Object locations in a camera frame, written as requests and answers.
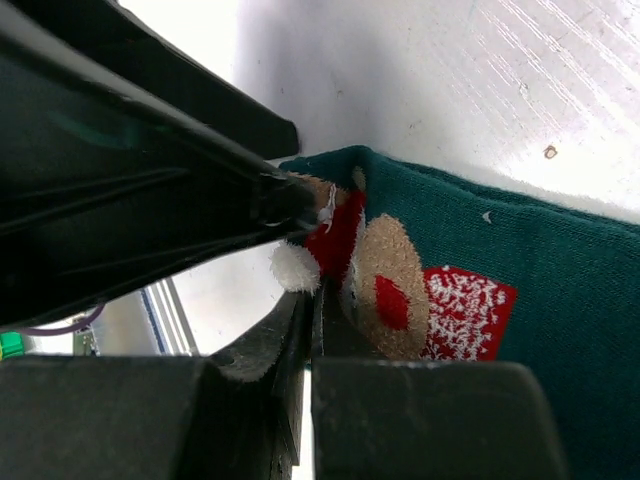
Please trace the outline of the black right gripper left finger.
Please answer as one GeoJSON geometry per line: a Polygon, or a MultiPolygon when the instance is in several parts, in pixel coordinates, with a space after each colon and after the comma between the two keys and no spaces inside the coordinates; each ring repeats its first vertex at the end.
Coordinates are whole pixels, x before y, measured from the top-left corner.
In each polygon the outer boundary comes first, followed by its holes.
{"type": "Polygon", "coordinates": [[[5,479],[287,479],[299,462],[310,299],[287,293],[209,357],[1,365],[5,479]]]}

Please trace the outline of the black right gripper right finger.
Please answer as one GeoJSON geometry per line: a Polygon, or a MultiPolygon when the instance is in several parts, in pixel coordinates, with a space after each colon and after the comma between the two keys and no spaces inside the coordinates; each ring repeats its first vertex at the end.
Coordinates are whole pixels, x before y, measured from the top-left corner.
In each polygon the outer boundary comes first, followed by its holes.
{"type": "Polygon", "coordinates": [[[325,283],[314,302],[311,409],[319,479],[566,479],[549,403],[510,362],[393,361],[325,283]]]}

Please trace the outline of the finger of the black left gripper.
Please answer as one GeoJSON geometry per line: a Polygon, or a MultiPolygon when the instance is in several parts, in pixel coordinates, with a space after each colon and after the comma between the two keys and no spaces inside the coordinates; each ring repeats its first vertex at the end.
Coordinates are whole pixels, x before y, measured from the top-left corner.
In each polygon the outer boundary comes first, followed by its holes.
{"type": "Polygon", "coordinates": [[[317,223],[295,125],[115,1],[1,5],[1,324],[46,324],[317,223]]]}

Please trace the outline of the green christmas bear sock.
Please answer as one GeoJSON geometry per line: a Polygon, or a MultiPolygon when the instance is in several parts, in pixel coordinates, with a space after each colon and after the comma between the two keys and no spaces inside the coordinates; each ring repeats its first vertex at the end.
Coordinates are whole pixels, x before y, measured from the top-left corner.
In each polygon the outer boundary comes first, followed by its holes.
{"type": "Polygon", "coordinates": [[[639,228],[364,146],[286,161],[318,227],[281,243],[288,291],[329,280],[392,359],[530,367],[578,479],[639,475],[639,228]]]}

